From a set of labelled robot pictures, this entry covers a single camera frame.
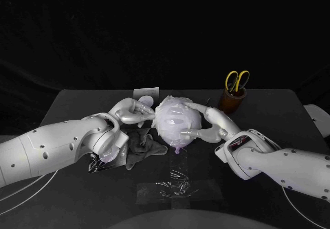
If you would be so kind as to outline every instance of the white cable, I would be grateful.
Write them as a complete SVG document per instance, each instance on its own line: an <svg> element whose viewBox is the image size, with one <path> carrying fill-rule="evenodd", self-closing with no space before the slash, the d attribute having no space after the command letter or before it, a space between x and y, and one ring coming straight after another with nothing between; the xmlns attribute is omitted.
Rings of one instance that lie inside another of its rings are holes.
<svg viewBox="0 0 330 229"><path fill-rule="evenodd" d="M50 182L50 180L53 179L53 176L50 177L50 179L49 179L49 181L46 182L46 184L43 185L43 187L39 189L39 191L19 204L19 205L16 205L13 208L10 208L9 210L6 210L3 213L0 213L0 215L1 214L4 214L4 213L7 213L9 211L12 211L16 207L19 207L42 190L43 190L43 188L46 187L46 185L48 185L48 183Z"/></svg>
<svg viewBox="0 0 330 229"><path fill-rule="evenodd" d="M9 198L10 196L13 196L14 194L17 194L20 191L23 191L27 187L30 187L46 175L42 175L29 185L26 185L19 191L16 191L14 193L12 193L9 196L6 196L3 199L0 199L0 202L3 200L6 200L6 198Z"/></svg>
<svg viewBox="0 0 330 229"><path fill-rule="evenodd" d="M304 217L313 224L316 224L304 215L303 215L303 217Z"/></svg>

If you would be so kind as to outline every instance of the table surface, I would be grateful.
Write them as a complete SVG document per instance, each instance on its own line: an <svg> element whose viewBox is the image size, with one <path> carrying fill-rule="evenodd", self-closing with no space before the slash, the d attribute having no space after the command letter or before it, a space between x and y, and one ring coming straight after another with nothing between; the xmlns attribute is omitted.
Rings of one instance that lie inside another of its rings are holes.
<svg viewBox="0 0 330 229"><path fill-rule="evenodd" d="M167 95L187 97L193 102L216 107L222 90L160 90L160 101ZM115 103L133 96L133 91L61 91L42 125L79 120L108 112ZM238 111L229 115L242 130L255 129L278 145L329 154L329 147L291 90L248 90ZM154 140L166 144L151 129ZM255 219L278 228L317 228L294 211L278 184L259 174L242 180L222 163L213 150L220 145L196 139L186 147L189 152L190 180L215 179L223 199L192 201L192 209L226 212ZM121 166L88 174L89 155L58 171L40 193L14 210L0 216L0 228L107 228L120 221L147 212L170 209L170 204L135 204L137 184L169 180L170 148L163 156L150 156L131 171ZM0 203L0 212L19 204L45 185L52 174L27 190ZM3 188L0 198L36 178ZM330 204L295 191L287 191L304 215L321 226L330 227Z"/></svg>

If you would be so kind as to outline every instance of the dark rag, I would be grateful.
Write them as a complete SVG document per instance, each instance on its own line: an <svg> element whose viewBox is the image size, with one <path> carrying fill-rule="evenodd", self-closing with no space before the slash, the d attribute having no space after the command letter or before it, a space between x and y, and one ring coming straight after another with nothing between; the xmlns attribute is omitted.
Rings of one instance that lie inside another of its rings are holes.
<svg viewBox="0 0 330 229"><path fill-rule="evenodd" d="M128 135L125 168L133 169L134 164L150 155L164 155L167 147L153 140L150 129L128 129L122 132Z"/></svg>

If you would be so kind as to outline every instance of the pen holder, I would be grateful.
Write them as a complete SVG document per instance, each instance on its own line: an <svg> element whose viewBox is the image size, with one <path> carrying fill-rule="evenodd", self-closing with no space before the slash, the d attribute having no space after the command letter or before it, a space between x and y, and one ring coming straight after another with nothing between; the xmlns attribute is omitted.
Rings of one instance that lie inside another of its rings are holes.
<svg viewBox="0 0 330 229"><path fill-rule="evenodd" d="M233 113L236 111L241 103L242 103L242 100L246 96L246 89L242 88L241 90L242 90L241 94L238 96L235 96L235 95L231 95L226 88L223 89L222 98L220 98L220 101L218 104L218 108L220 111L223 111L225 114Z"/></svg>

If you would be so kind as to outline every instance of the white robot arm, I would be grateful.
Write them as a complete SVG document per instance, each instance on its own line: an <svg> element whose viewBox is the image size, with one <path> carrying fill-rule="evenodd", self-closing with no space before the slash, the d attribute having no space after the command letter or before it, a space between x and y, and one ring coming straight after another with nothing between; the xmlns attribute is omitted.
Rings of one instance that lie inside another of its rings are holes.
<svg viewBox="0 0 330 229"><path fill-rule="evenodd" d="M29 131L0 144L0 187L62 169L86 153L102 154L121 148L128 136L120 125L154 119L154 111L140 101L125 98L108 113L65 121Z"/></svg>
<svg viewBox="0 0 330 229"><path fill-rule="evenodd" d="M255 130L241 131L216 108L195 103L186 105L203 113L213 127L208 130L186 129L182 135L200 137L210 143L225 139L215 153L242 179L248 180L264 172L282 187L330 199L330 156L298 149L281 149Z"/></svg>

